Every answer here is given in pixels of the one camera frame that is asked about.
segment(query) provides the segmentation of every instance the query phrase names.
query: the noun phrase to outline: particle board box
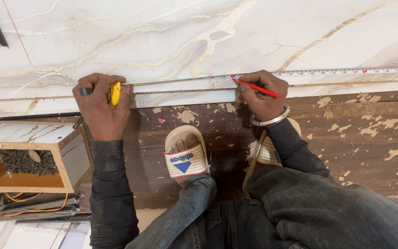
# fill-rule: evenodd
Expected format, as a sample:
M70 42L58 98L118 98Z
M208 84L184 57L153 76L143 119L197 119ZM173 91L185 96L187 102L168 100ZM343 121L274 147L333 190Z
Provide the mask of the particle board box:
M83 126L45 122L0 122L0 149L50 150L59 173L8 175L0 159L0 192L73 193L93 165Z

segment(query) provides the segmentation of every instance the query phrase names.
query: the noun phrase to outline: right hand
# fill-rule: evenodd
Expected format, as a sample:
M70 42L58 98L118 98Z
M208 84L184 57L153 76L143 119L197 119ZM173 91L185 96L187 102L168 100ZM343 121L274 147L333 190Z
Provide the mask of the right hand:
M239 78L241 81L263 87L267 90L279 94L278 98L273 98L263 93L259 98L257 91L244 83L240 83L240 100L245 100L253 115L259 121L268 121L276 118L284 111L285 98L288 94L288 82L272 75L267 70L261 70L250 74L245 74Z
M119 103L113 107L107 104L105 96L110 89L110 85L116 82L126 82L126 79L118 75L107 75L94 73L82 77L78 85L73 88L73 95L78 104L79 111L84 117L90 132L95 141L121 140L122 133L127 126L130 116L130 95L133 92L133 86L122 89L119 97ZM90 95L81 96L79 88L92 87L97 84L95 90Z

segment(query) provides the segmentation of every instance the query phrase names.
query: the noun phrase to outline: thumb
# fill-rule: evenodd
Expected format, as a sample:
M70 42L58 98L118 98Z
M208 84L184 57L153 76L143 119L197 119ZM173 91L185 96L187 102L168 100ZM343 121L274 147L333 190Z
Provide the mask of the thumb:
M240 93L242 93L242 96L245 99L245 102L247 102L248 106L250 106L251 108L256 106L257 103L259 102L259 99L254 93L254 90L242 82L239 83L239 87L240 87Z
M118 112L119 115L125 115L129 108L130 96L133 93L133 85L128 85L127 88L122 89L121 95L119 96Z

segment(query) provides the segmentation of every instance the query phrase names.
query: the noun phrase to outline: red pencil mark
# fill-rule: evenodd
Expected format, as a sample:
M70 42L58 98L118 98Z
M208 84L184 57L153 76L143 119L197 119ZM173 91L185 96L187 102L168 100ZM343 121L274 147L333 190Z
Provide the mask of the red pencil mark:
M284 46L284 47L302 47L302 46L282 45L282 44L276 44L276 43L270 43L270 44L277 45L277 46Z
M27 59L29 59L29 62L30 62L30 65L31 65L32 62L30 61L29 54L27 54L26 47L24 47L24 43L23 43L23 41L21 40L21 37L19 36L18 29L16 29L15 23L13 22L12 16L10 15L10 12L8 11L7 5L5 4L5 1L4 1L4 0L3 0L3 3L4 3L4 6L5 6L6 10L7 10L8 17L10 17L10 20L12 21L13 27L15 28L16 34L18 35L18 38L19 38L19 41L21 42L21 45L22 45L23 48L24 48L24 52L25 52L26 55L27 55Z

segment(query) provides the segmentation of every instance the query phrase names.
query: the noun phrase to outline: toe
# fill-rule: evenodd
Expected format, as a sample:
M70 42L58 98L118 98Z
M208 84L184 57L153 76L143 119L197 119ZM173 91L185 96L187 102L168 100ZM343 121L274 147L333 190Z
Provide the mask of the toe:
M193 134L190 134L185 138L185 147L187 148L191 148L198 143L199 143L198 140Z
M187 149L187 148L185 148L185 144L184 144L184 141L182 139L179 139L176 142L176 144L177 144L177 147L179 148L179 151L184 151L184 150Z
M179 152L179 148L178 148L177 144L172 144L172 151L173 151L173 153Z

